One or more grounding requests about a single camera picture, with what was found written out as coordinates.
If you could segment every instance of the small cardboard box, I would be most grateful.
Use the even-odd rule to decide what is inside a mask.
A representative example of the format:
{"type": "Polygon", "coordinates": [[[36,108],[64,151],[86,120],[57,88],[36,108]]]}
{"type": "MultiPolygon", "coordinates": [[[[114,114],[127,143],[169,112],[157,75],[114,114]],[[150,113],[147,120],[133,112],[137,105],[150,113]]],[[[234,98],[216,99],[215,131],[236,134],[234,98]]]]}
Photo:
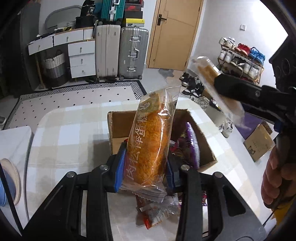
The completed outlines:
{"type": "MultiPolygon", "coordinates": [[[[111,153],[114,155],[118,152],[121,143],[128,138],[133,120],[135,118],[136,111],[117,111],[109,112],[107,116],[108,127],[109,127],[109,138],[111,153]]],[[[200,169],[199,172],[203,172],[215,163],[217,160],[212,153],[209,144],[207,143],[206,137],[201,132],[198,125],[194,122],[188,110],[175,111],[171,140],[177,141],[177,139],[185,131],[185,123],[189,122],[196,134],[198,145],[200,148],[200,169]]]]}
{"type": "Polygon", "coordinates": [[[244,145],[253,158],[253,161],[258,161],[275,144],[264,126],[260,124],[244,141],[244,145]]]}

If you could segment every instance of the door frame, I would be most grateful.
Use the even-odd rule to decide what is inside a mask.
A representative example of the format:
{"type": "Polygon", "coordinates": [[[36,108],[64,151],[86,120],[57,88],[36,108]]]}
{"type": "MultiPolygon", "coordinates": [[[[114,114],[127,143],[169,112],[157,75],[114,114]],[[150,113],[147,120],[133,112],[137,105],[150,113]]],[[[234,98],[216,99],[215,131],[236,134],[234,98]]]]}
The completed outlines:
{"type": "MultiPolygon", "coordinates": [[[[151,57],[151,52],[152,52],[152,45],[153,45],[153,40],[154,40],[154,35],[155,35],[155,30],[156,30],[156,24],[157,24],[157,20],[158,20],[158,14],[159,14],[159,7],[160,7],[160,2],[161,1],[169,1],[169,0],[157,0],[156,1],[156,6],[155,6],[155,10],[154,10],[154,17],[153,17],[153,22],[152,22],[152,28],[151,28],[151,33],[150,33],[150,39],[149,39],[149,45],[148,45],[148,52],[147,52],[147,58],[146,58],[146,65],[147,68],[149,68],[149,64],[150,64],[150,57],[151,57]]],[[[191,43],[191,47],[190,47],[190,51],[188,53],[188,57],[187,57],[187,63],[184,66],[184,69],[187,68],[188,66],[188,60],[191,56],[191,52],[192,52],[192,48],[195,42],[195,38],[197,37],[197,29],[200,23],[200,17],[201,17],[201,12],[202,12],[202,8],[203,8],[203,2],[204,0],[201,0],[200,2],[200,9],[199,9],[199,13],[198,13],[198,18],[197,18],[197,22],[196,22],[196,26],[195,26],[195,32],[194,32],[194,38],[192,39],[192,43],[191,43]]]]}

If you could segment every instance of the purple snack package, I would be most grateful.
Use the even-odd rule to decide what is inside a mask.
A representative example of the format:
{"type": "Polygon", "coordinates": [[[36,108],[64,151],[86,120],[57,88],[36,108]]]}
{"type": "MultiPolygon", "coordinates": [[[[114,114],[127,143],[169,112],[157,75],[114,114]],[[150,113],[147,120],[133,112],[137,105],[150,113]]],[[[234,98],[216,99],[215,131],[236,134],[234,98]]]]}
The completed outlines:
{"type": "Polygon", "coordinates": [[[198,146],[195,132],[189,122],[186,123],[186,132],[190,148],[190,164],[198,170],[200,168],[200,148],[198,146]]]}

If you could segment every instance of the light switch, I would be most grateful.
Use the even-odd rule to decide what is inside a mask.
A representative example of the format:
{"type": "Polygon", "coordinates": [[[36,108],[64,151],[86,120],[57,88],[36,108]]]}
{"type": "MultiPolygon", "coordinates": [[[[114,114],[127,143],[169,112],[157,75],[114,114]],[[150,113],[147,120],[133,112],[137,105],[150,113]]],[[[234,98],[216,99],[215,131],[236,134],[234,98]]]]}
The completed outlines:
{"type": "Polygon", "coordinates": [[[245,31],[246,30],[246,27],[247,27],[246,25],[242,24],[241,27],[240,27],[240,30],[245,31]]]}

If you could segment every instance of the finger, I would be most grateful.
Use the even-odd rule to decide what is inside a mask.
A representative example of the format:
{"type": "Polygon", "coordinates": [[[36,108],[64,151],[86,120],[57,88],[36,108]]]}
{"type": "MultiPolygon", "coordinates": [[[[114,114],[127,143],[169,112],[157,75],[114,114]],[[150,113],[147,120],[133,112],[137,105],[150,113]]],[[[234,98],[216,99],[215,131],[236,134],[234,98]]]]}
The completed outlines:
{"type": "Polygon", "coordinates": [[[269,162],[271,164],[272,169],[276,169],[279,164],[279,158],[277,154],[276,146],[272,148],[270,155],[269,155],[269,162]]]}
{"type": "Polygon", "coordinates": [[[273,199],[278,197],[279,188],[275,188],[269,183],[269,181],[267,180],[266,172],[264,172],[264,175],[263,175],[262,185],[268,196],[270,196],[273,199]]]}
{"type": "Polygon", "coordinates": [[[288,188],[288,190],[287,190],[285,196],[286,196],[286,197],[292,197],[292,196],[294,196],[295,194],[296,194],[296,182],[293,181],[293,182],[291,183],[291,185],[289,186],[289,188],[288,188]]]}
{"type": "Polygon", "coordinates": [[[272,202],[274,201],[273,198],[271,198],[270,196],[268,196],[265,192],[265,189],[263,187],[263,185],[261,185],[261,197],[262,200],[267,204],[272,204],[272,202]]]}
{"type": "Polygon", "coordinates": [[[285,164],[281,168],[281,176],[286,180],[296,180],[296,164],[285,164]]]}
{"type": "Polygon", "coordinates": [[[270,162],[268,161],[267,165],[266,165],[265,172],[266,172],[266,176],[267,176],[269,183],[273,187],[278,188],[281,185],[281,181],[282,181],[280,171],[277,169],[273,170],[270,162]]]}

